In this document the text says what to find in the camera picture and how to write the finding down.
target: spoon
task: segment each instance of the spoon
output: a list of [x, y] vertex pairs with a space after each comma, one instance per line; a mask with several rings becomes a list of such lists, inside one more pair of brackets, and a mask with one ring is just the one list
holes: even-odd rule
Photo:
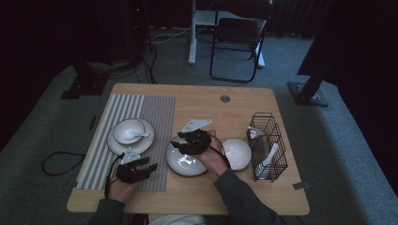
[[132, 140], [136, 137], [149, 137], [149, 133], [138, 133], [138, 132], [134, 132], [132, 129], [128, 129], [123, 133], [122, 138], [124, 140]]

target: dark background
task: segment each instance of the dark background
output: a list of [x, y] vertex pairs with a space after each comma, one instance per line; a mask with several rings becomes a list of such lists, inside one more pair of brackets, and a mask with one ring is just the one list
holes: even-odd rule
[[[210, 1], [198, 2], [207, 8]], [[1, 2], [1, 149], [53, 77], [75, 60], [111, 65], [116, 58], [139, 55], [137, 4], [141, 1]], [[397, 192], [398, 21], [393, 1], [275, 0], [274, 5], [268, 33], [316, 34], [298, 74], [319, 76], [339, 88]], [[151, 0], [146, 6], [155, 28], [191, 25], [191, 1]]]

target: striped placemat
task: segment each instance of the striped placemat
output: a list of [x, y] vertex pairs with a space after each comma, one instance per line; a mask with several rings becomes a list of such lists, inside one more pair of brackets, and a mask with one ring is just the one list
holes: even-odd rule
[[87, 156], [88, 160], [76, 187], [104, 189], [106, 176], [116, 158], [107, 145], [109, 131], [122, 120], [141, 118], [155, 129], [155, 140], [141, 157], [150, 157], [147, 165], [158, 163], [158, 169], [139, 186], [138, 190], [165, 191], [168, 170], [164, 152], [172, 139], [175, 103], [175, 97], [111, 95], [99, 133]]

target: white plate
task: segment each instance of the white plate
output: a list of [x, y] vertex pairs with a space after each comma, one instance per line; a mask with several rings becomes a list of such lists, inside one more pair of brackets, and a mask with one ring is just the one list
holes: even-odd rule
[[111, 131], [108, 134], [108, 139], [107, 139], [107, 143], [108, 143], [108, 147], [109, 149], [111, 149], [112, 152], [114, 152], [117, 155], [122, 155], [122, 153], [126, 153], [127, 150], [133, 150], [136, 154], [141, 154], [144, 151], [146, 151], [146, 149], [148, 149], [150, 147], [150, 145], [153, 143], [153, 141], [155, 140], [155, 129], [152, 127], [152, 125], [147, 122], [144, 119], [138, 119], [141, 122], [143, 122], [144, 126], [145, 126], [145, 132], [149, 133], [149, 137], [145, 138], [141, 138], [138, 142], [134, 142], [131, 144], [121, 144], [119, 142], [117, 142], [114, 138], [114, 130], [115, 127], [113, 127], [111, 129]]
[[250, 146], [241, 139], [228, 139], [222, 143], [226, 157], [231, 164], [231, 170], [241, 172], [245, 170], [252, 159]]
[[131, 144], [136, 143], [142, 136], [133, 136], [133, 133], [144, 133], [145, 125], [140, 119], [126, 119], [115, 125], [114, 138], [118, 143]]
[[[178, 136], [172, 142], [181, 142]], [[171, 143], [167, 145], [166, 161], [170, 169], [183, 176], [196, 176], [207, 171], [206, 167], [195, 157], [182, 155], [178, 148], [174, 148]]]

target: small round object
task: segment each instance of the small round object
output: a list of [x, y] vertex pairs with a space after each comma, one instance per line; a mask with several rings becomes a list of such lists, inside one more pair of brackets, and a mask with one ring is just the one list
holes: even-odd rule
[[225, 155], [231, 164], [234, 172], [244, 171], [252, 159], [250, 146], [241, 139], [228, 139], [222, 143]]
[[138, 119], [126, 119], [115, 126], [114, 138], [118, 143], [131, 144], [136, 143], [142, 136], [134, 136], [134, 133], [144, 133], [145, 126]]
[[230, 98], [229, 96], [221, 96], [221, 97], [220, 97], [220, 100], [221, 100], [223, 103], [228, 103], [228, 102], [231, 101], [231, 98]]

